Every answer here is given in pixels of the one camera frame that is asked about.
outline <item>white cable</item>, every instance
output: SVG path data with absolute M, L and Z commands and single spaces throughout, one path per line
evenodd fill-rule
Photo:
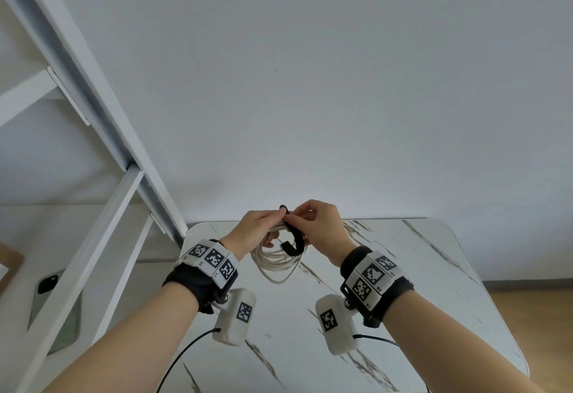
M 272 227 L 269 232 L 265 235 L 262 239 L 261 243 L 251 251 L 251 258 L 253 259 L 255 265 L 257 265 L 258 270 L 272 283 L 281 284 L 284 283 L 288 278 L 292 275 L 293 272 L 297 269 L 300 262 L 303 260 L 303 256 L 306 253 L 306 247 L 304 247 L 304 251 L 301 255 L 297 255 L 296 257 L 291 257 L 287 253 L 283 251 L 282 248 L 273 251 L 265 251 L 262 243 L 265 241 L 269 233 L 286 230 L 286 226 L 284 223 L 280 222 Z M 265 271 L 268 272 L 279 272 L 279 271 L 288 271 L 291 269 L 289 274 L 280 281 L 276 281 L 273 278 L 269 277 Z

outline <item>left hand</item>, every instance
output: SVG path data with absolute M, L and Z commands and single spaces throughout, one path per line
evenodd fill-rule
M 267 235 L 273 225 L 282 221 L 286 215 L 286 209 L 277 211 L 248 211 L 235 228 L 221 239 L 225 248 L 231 251 L 237 260 L 253 251 L 262 239 Z M 278 232 L 271 233 L 263 245 L 272 248 L 272 239 L 278 237 Z

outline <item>forearm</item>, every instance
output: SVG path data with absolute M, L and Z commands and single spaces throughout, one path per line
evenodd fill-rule
M 543 393 L 491 346 L 414 291 L 383 320 L 408 361 L 436 393 Z
M 198 311 L 191 292 L 168 283 L 64 370 L 44 393 L 149 392 Z

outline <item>wrist-mounted device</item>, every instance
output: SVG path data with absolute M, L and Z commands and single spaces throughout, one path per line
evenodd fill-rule
M 224 304 L 227 292 L 238 277 L 238 260 L 218 240 L 202 239 L 185 250 L 167 276 L 168 282 L 179 283 L 195 295 L 199 311 L 212 314 L 211 303 Z
M 340 290 L 364 317 L 364 325 L 377 328 L 390 305 L 413 284 L 402 269 L 380 251 L 360 246 L 340 266 Z

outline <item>smartphone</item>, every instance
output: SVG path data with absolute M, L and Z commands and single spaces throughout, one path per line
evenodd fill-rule
M 34 299 L 32 300 L 32 311 L 30 312 L 30 322 L 28 323 L 28 329 L 32 326 L 34 319 L 38 316 L 39 311 L 44 306 L 48 296 L 51 295 L 52 290 L 60 281 L 60 278 L 64 270 L 50 274 L 36 284 L 36 289 L 34 291 Z M 80 336 L 80 321 L 81 321 L 81 293 L 77 297 L 72 310 L 69 312 L 68 317 L 64 321 L 62 328 L 58 332 L 48 355 L 53 354 L 61 349 L 67 348 L 72 343 L 74 343 Z

